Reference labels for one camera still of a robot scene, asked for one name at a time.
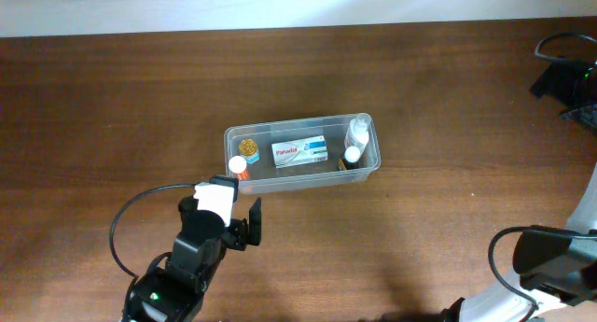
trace white backdrop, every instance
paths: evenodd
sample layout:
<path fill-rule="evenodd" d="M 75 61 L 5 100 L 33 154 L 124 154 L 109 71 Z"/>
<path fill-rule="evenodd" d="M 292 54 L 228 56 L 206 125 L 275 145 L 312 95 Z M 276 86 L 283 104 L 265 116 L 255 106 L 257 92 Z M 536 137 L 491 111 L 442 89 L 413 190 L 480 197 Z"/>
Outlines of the white backdrop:
<path fill-rule="evenodd" d="M 597 0 L 0 0 L 0 36 L 597 15 Z"/>

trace clear storage box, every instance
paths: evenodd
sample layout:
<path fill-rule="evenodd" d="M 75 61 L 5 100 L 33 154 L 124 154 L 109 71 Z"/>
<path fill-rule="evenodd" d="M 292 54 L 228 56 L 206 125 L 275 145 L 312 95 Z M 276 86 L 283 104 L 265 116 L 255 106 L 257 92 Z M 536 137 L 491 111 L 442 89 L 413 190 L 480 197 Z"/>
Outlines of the clear storage box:
<path fill-rule="evenodd" d="M 277 121 L 256 125 L 231 127 L 224 133 L 225 164 L 228 176 L 230 158 L 239 155 L 239 144 L 253 139 L 259 149 L 259 160 L 248 165 L 251 180 L 242 181 L 239 191 L 244 194 L 266 193 L 333 186 L 365 181 L 382 164 L 373 120 L 369 126 L 369 142 L 359 160 L 359 168 L 339 171 L 338 162 L 344 152 L 344 138 L 356 114 L 311 119 Z M 323 135 L 327 145 L 327 161 L 276 168 L 271 144 Z"/>

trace gold bottle cap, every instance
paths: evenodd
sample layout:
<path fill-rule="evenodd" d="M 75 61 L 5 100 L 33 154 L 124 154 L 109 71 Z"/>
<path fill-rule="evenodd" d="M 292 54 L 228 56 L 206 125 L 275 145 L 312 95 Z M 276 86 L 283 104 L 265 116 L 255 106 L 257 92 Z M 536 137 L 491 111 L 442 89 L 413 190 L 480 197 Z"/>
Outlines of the gold bottle cap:
<path fill-rule="evenodd" d="M 244 139 L 239 145 L 239 151 L 241 152 L 241 155 L 246 157 L 255 155 L 255 153 L 257 153 L 257 143 L 253 139 Z"/>

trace brown wooden surface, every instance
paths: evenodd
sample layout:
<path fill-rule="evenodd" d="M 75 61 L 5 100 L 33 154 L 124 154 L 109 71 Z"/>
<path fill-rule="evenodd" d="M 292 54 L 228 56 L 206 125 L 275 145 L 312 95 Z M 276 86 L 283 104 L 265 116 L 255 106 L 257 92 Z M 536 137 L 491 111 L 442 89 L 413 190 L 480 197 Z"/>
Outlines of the brown wooden surface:
<path fill-rule="evenodd" d="M 1 39 L 0 319 L 118 320 L 130 278 L 107 236 L 125 201 L 222 173 L 230 126 L 361 111 L 382 167 L 364 184 L 263 195 L 262 246 L 227 255 L 200 320 L 356 321 L 475 295 L 493 282 L 498 230 L 563 226 L 589 182 L 597 138 L 528 89 L 546 68 L 537 41 L 595 23 Z M 123 217 L 126 265 L 172 248 L 184 195 Z M 503 270 L 515 240 L 498 246 Z"/>

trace white bottle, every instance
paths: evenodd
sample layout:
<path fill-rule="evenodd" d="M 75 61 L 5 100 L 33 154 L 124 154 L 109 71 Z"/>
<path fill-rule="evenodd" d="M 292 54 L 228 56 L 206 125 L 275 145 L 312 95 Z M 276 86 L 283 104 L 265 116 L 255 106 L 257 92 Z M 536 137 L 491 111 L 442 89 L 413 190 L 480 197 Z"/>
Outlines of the white bottle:
<path fill-rule="evenodd" d="M 355 119 L 351 120 L 344 139 L 344 146 L 356 146 L 361 154 L 365 152 L 365 147 L 369 143 L 369 124 L 371 117 L 366 113 L 359 113 Z"/>

